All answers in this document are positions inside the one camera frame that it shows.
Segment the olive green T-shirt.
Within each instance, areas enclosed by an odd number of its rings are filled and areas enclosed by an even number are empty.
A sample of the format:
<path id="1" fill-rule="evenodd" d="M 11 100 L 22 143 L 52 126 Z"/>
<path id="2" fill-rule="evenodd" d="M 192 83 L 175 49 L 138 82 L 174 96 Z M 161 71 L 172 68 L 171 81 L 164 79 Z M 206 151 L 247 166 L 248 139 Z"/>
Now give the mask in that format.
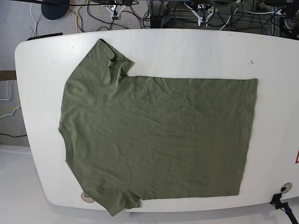
<path id="1" fill-rule="evenodd" d="M 112 216 L 238 195 L 258 80 L 130 77 L 133 64 L 100 39 L 65 83 L 58 130 L 83 192 Z"/>

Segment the black flat bar on floor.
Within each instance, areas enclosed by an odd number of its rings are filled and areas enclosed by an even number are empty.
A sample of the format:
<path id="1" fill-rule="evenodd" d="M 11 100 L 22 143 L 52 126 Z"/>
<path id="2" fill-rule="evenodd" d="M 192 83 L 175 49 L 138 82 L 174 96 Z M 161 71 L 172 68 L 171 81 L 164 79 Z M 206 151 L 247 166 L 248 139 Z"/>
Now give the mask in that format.
<path id="1" fill-rule="evenodd" d="M 60 36 L 60 35 L 63 35 L 63 33 L 60 32 L 60 33 L 53 33 L 53 34 L 47 34 L 47 35 L 39 35 L 39 36 L 35 36 L 35 37 L 30 37 L 26 41 L 42 39 L 42 38 L 48 38 L 48 37 L 55 37 L 55 36 Z"/>

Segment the round black stand base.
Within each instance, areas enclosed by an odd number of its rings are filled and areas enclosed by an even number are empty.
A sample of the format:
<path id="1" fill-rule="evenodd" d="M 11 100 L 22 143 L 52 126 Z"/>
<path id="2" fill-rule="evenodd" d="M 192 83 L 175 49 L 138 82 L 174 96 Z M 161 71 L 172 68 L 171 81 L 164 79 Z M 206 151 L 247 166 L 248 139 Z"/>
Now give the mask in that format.
<path id="1" fill-rule="evenodd" d="M 69 4 L 69 0 L 43 0 L 42 15 L 48 20 L 58 20 L 66 14 Z"/>

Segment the red warning triangle sticker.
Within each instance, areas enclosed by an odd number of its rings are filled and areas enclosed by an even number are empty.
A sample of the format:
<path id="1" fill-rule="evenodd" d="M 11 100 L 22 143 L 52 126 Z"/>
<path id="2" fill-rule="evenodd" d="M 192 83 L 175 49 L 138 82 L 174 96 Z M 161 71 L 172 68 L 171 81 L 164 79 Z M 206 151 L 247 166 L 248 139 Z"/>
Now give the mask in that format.
<path id="1" fill-rule="evenodd" d="M 295 160 L 295 164 L 299 163 L 299 151 L 297 152 L 297 156 L 296 156 L 296 160 Z"/>

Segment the black metal frame post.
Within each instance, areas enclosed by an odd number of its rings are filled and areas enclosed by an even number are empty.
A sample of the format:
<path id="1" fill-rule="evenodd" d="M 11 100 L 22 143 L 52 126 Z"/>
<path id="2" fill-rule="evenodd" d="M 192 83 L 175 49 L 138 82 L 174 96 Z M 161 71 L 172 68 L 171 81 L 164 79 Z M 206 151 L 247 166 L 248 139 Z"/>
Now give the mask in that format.
<path id="1" fill-rule="evenodd" d="M 168 14 L 168 0 L 148 0 L 150 28 L 162 28 Z"/>

